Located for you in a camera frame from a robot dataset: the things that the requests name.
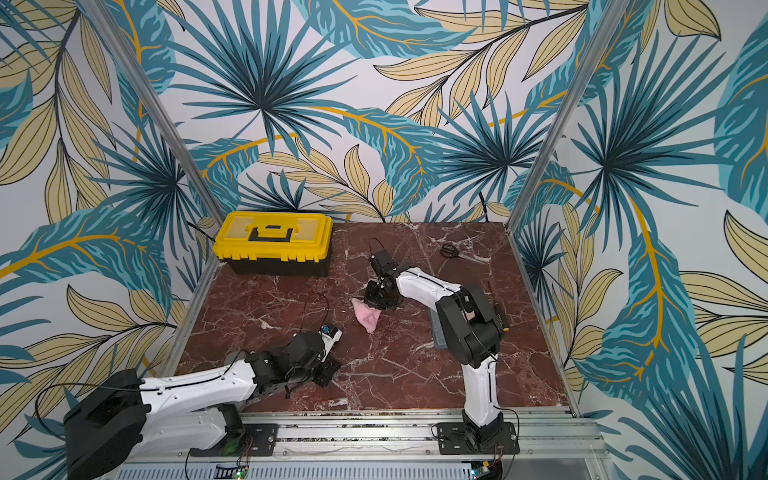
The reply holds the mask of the pink microfibre cloth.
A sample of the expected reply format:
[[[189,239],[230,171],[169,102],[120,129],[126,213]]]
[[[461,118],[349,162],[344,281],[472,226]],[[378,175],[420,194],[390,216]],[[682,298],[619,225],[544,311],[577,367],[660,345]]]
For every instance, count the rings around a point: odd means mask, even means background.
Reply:
[[[358,323],[363,326],[368,333],[373,333],[377,328],[381,311],[367,305],[363,300],[357,298],[353,298],[351,302]]]

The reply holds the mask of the grey rectangular block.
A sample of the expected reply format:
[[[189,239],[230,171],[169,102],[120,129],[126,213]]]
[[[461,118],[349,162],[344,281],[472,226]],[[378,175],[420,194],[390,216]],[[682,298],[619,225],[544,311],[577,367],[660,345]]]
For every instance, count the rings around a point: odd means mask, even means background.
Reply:
[[[439,315],[435,310],[428,310],[431,331],[433,336],[434,347],[438,350],[444,350],[447,348],[447,342],[441,326]]]

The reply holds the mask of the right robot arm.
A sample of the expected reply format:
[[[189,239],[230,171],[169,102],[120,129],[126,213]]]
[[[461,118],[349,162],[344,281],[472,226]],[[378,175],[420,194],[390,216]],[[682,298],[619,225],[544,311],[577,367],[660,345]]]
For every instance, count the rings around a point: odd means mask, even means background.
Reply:
[[[436,313],[447,349],[462,366],[467,430],[480,436],[498,433],[504,417],[498,405],[496,367],[504,331],[483,290],[411,267],[379,273],[364,291],[364,302],[378,310],[394,310],[404,299]]]

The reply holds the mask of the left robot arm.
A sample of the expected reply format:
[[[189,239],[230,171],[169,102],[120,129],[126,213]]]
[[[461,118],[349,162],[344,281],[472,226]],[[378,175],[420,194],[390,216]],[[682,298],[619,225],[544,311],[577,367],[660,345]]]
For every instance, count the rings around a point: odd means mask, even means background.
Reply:
[[[324,325],[224,367],[146,380],[130,369],[111,375],[64,417],[68,478],[95,479],[141,454],[206,451],[240,440],[246,402],[289,394],[308,381],[330,383],[340,367],[330,352],[341,337]]]

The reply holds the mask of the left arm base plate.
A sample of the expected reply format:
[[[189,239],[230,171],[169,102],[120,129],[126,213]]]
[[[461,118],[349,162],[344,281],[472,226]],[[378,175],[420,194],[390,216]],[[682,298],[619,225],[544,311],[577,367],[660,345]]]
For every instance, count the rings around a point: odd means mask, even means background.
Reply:
[[[279,426],[277,424],[244,424],[226,427],[224,437],[213,447],[193,449],[192,457],[271,457]]]

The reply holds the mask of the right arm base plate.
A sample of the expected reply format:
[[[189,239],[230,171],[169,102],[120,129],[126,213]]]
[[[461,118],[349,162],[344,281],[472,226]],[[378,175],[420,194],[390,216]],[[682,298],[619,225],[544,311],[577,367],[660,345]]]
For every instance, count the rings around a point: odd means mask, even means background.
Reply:
[[[476,428],[471,422],[441,422],[431,428],[441,455],[516,455],[518,435],[510,422]]]

